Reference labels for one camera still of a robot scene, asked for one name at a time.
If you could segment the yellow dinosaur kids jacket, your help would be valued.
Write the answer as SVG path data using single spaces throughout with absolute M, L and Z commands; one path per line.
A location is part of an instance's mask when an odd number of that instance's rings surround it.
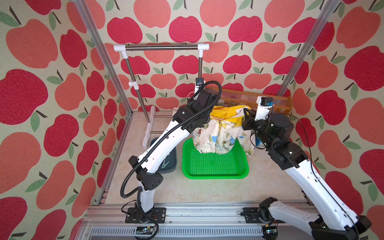
M 201 154 L 223 155 L 229 153 L 235 143 L 239 142 L 245 154 L 251 156 L 255 147 L 251 143 L 251 131 L 245 131 L 242 128 L 242 121 L 245 117 L 244 109 L 249 110 L 250 107 L 244 105 L 215 106 L 210 114 L 210 121 L 192 133 L 195 148 Z

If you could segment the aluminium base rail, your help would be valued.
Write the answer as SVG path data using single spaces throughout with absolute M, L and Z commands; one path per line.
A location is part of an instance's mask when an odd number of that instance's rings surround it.
M 242 215 L 244 208 L 255 208 L 257 202 L 175 203 L 157 204 L 166 212 L 159 216 L 159 240 L 176 239 L 261 239 L 265 223 L 249 221 Z M 149 237 L 152 223 L 140 223 L 128 215 L 121 205 L 99 205 L 88 208 L 81 221 L 76 240 L 135 239 Z

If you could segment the aluminium frame post left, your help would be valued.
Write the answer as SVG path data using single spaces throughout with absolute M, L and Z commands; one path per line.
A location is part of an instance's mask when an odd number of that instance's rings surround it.
M 92 18 L 92 14 L 87 6 L 86 1 L 83 0 L 74 0 L 75 5 L 79 11 L 79 14 L 91 36 L 91 39 L 93 43 L 95 44 L 95 47 L 99 53 L 99 56 L 106 68 L 107 73 L 109 74 L 110 78 L 112 79 L 112 82 L 117 90 L 117 93 L 123 103 L 123 106 L 125 107 L 127 114 L 129 117 L 133 116 L 133 110 L 132 107 L 128 101 L 128 98 L 125 94 L 125 90 L 123 88 L 123 85 L 120 81 L 120 78 L 118 77 L 118 74 L 115 71 L 114 65 L 112 64 L 112 60 L 110 58 L 110 55 L 107 51 L 107 48 L 104 45 L 104 42 L 102 41 L 98 28 L 96 26 L 95 21 Z

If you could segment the white and steel clothes rack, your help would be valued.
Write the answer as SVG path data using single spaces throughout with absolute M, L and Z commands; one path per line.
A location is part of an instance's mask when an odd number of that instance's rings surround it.
M 153 120 L 155 118 L 156 107 L 152 106 L 150 113 L 147 112 L 147 108 L 144 103 L 144 99 L 140 92 L 140 87 L 136 81 L 135 74 L 132 68 L 132 65 L 129 60 L 128 51 L 187 51 L 187 50 L 197 50 L 199 52 L 198 60 L 198 78 L 202 77 L 203 69 L 203 56 L 204 52 L 210 49 L 209 44 L 196 44 L 196 45 L 140 45 L 140 46 L 130 46 L 130 45 L 114 45 L 114 51 L 121 53 L 126 62 L 126 65 L 130 71 L 131 81 L 129 82 L 130 87 L 134 88 L 136 91 L 140 105 L 143 109 L 144 116 L 147 120 L 147 128 L 143 138 L 143 147 L 148 147 L 151 141 L 151 134 L 153 129 Z

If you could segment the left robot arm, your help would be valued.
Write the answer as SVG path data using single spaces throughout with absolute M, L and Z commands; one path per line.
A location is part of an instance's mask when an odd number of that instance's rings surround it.
M 159 167 L 171 151 L 195 129 L 210 121 L 210 114 L 220 100 L 222 85 L 210 81 L 200 86 L 187 104 L 177 110 L 162 135 L 140 156 L 131 156 L 132 170 L 124 179 L 120 195 L 126 199 L 137 193 L 135 208 L 148 221 L 153 215 L 155 189 L 162 183 Z

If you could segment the wooden shelf rack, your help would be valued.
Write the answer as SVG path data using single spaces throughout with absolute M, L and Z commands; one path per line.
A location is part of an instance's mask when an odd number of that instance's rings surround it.
M 292 125 L 289 114 L 293 104 L 289 97 L 223 89 L 220 100 L 224 104 L 214 107 L 210 113 L 212 121 L 245 129 L 267 124 L 276 124 L 279 127 Z

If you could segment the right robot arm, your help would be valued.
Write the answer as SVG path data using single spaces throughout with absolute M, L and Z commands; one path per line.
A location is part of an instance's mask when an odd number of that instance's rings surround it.
M 315 240 L 358 240 L 372 225 L 366 216 L 358 216 L 332 190 L 316 171 L 302 148 L 289 140 L 294 128 L 287 115 L 257 113 L 244 109 L 244 130 L 251 130 L 265 146 L 271 159 L 285 171 L 312 201 L 318 214 L 305 212 L 268 198 L 260 204 L 266 222 L 283 221 Z

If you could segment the green plastic basket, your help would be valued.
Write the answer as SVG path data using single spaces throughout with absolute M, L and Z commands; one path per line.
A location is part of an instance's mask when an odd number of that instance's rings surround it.
M 201 154 L 193 140 L 183 144 L 182 170 L 191 180 L 243 179 L 249 174 L 247 156 L 238 141 L 228 153 Z

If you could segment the dark blue plastic tray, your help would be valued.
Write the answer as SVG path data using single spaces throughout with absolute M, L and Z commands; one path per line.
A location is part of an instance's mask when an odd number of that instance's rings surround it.
M 176 169 L 177 166 L 177 150 L 174 148 L 167 157 L 163 160 L 158 171 L 160 174 L 171 173 Z

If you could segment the light blue clothespin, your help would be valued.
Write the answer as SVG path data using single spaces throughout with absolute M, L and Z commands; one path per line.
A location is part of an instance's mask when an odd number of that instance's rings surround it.
M 162 163 L 162 169 L 166 168 L 169 163 L 169 161 L 164 160 Z

